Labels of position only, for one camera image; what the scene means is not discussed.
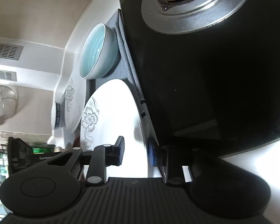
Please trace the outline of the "white floral plate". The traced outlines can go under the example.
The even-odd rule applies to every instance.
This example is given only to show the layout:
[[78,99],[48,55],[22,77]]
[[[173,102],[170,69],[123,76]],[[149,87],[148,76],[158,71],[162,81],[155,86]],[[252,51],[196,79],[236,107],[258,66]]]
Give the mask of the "white floral plate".
[[65,91],[65,124],[73,133],[78,127],[87,93],[87,81],[80,76],[79,70],[73,70]]
[[148,177],[147,151],[141,117],[127,84],[120,79],[101,85],[85,105],[80,128],[80,146],[92,151],[96,146],[115,144],[123,136],[125,151],[120,166],[109,166],[107,177]]

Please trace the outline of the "white floral plate behind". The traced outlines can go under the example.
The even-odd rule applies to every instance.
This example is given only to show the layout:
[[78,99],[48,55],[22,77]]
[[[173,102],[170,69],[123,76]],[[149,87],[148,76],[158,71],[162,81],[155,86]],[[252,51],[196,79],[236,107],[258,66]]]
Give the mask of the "white floral plate behind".
[[87,93],[87,81],[80,76],[79,70],[73,70],[65,91],[65,124],[73,133],[78,127]]

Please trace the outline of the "blue patterned white bowl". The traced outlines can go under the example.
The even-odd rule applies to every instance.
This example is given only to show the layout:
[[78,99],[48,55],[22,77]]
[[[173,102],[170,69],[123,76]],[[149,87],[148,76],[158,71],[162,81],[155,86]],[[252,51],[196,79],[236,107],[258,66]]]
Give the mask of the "blue patterned white bowl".
[[56,130],[59,128],[63,128],[64,126],[65,126],[64,104],[54,101],[51,109],[51,127],[53,130]]

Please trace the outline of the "black box with text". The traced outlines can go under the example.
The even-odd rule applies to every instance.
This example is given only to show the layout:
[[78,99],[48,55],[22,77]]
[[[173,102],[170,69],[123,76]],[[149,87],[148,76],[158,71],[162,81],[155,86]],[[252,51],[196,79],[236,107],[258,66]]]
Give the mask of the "black box with text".
[[34,154],[33,148],[27,143],[19,138],[9,137],[7,144],[8,175],[11,176],[58,154],[60,152]]

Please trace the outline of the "black glass gas stove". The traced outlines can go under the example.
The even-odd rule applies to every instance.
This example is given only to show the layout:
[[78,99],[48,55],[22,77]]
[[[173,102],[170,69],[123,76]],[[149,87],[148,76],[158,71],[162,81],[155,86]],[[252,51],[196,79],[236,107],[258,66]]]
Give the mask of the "black glass gas stove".
[[157,143],[218,156],[280,139],[280,0],[120,0]]

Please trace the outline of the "dark grey mat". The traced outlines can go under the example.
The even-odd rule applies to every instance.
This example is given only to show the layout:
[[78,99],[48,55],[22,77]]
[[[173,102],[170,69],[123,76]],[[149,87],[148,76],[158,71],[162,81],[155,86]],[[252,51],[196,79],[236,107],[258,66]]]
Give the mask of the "dark grey mat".
[[131,90],[136,101],[136,105],[140,111],[141,118],[146,118],[148,121],[151,121],[146,100],[144,99],[139,79],[136,74],[136,69],[125,38],[124,24],[120,9],[118,9],[109,19],[107,27],[111,28],[117,36],[120,56],[116,61],[115,66],[105,76],[95,80],[95,88],[98,88],[112,79],[121,79]]

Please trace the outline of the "light blue ceramic bowl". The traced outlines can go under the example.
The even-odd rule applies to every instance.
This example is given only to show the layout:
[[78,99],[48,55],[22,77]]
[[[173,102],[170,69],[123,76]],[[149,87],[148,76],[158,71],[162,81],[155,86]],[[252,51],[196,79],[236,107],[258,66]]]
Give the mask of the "light blue ceramic bowl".
[[120,56],[116,33],[104,23],[96,25],[83,45],[79,72],[83,79],[105,76],[115,66]]

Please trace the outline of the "metal mesh strainer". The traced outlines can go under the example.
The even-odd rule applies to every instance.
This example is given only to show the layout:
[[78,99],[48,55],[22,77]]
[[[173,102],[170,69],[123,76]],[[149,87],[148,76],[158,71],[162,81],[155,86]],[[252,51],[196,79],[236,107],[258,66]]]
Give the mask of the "metal mesh strainer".
[[0,119],[12,118],[16,113],[18,98],[16,93],[6,85],[0,85]]

